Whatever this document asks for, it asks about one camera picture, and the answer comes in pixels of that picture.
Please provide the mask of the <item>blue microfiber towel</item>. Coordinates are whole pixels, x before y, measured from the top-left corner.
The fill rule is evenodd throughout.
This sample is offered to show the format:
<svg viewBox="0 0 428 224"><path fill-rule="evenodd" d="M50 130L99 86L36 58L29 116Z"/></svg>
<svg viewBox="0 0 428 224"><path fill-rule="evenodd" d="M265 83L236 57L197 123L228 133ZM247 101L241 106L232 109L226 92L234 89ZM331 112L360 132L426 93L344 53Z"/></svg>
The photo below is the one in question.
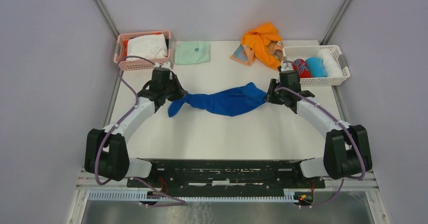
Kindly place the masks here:
<svg viewBox="0 0 428 224"><path fill-rule="evenodd" d="M234 117L248 113L266 103L267 93L252 82L214 94L187 94L173 101L168 108L169 117L175 116L184 104L206 110L212 114Z"/></svg>

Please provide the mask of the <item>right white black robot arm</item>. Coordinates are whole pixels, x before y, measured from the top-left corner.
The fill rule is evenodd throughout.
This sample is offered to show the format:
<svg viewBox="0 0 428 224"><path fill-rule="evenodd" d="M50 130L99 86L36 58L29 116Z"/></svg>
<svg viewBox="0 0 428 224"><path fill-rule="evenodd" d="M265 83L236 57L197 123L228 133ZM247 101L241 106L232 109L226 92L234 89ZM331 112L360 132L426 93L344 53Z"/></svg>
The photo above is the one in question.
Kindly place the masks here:
<svg viewBox="0 0 428 224"><path fill-rule="evenodd" d="M278 79L271 79L266 101L286 106L308 121L325 140L323 155L301 161L300 169L292 173L291 180L296 187L306 187L313 177L362 180L372 169L366 128L332 115L313 93L301 89L296 71L282 71Z"/></svg>

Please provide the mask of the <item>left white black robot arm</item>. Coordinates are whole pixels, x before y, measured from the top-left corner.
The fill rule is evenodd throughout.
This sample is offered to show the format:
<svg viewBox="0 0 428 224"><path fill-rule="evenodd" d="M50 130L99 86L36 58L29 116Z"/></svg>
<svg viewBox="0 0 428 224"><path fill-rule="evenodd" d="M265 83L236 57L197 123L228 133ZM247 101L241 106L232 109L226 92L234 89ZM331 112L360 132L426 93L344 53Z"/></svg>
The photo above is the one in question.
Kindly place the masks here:
<svg viewBox="0 0 428 224"><path fill-rule="evenodd" d="M139 177L141 183L153 187L159 174L148 160L130 158L127 141L166 101L182 99L187 92L170 67L155 67L143 88L132 90L136 100L117 121L87 134L84 168L96 178L120 181Z"/></svg>

